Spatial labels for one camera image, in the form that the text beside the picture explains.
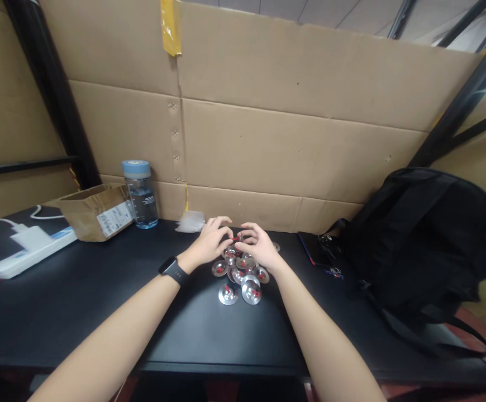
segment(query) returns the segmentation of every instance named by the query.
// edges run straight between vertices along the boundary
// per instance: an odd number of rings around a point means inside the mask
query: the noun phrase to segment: blue bottle cap
[[[122,168],[124,177],[128,179],[146,179],[151,175],[150,164],[138,159],[122,161]]]

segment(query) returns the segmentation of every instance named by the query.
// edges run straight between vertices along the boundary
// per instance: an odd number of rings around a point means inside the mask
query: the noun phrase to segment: human hand
[[[197,266],[219,257],[222,251],[232,244],[234,237],[232,229],[227,226],[219,229],[223,222],[232,223],[232,220],[229,217],[210,218],[202,228],[198,239],[178,256],[178,265],[187,274],[193,272]],[[220,243],[224,235],[228,235],[229,239]]]
[[[260,264],[265,266],[273,275],[286,265],[284,259],[275,250],[275,246],[268,234],[259,227],[256,223],[244,223],[242,228],[246,228],[239,232],[238,236],[251,236],[236,243],[238,250],[244,251],[252,255],[252,257]]]

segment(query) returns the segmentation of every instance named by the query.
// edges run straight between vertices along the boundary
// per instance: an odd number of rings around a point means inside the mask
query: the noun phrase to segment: keychain
[[[342,275],[342,271],[336,267],[330,267],[328,270],[325,271],[329,275],[333,275],[335,278],[343,279],[344,276]]]

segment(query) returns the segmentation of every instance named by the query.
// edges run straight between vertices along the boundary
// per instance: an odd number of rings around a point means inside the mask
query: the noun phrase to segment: smartwatch
[[[172,279],[178,282],[180,286],[183,286],[185,282],[187,282],[187,278],[189,278],[189,275],[187,275],[187,273],[185,273],[185,271],[178,265],[178,260],[176,257],[171,257],[166,260],[159,267],[159,274],[170,276]]]

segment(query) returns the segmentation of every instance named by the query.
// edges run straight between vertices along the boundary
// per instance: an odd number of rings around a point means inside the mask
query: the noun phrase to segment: watch face
[[[161,275],[164,275],[165,274],[165,271],[169,268],[169,266],[171,266],[174,262],[176,261],[176,257],[171,257],[169,258],[168,260],[166,260],[165,262],[163,262],[163,264],[159,267],[159,273]]]

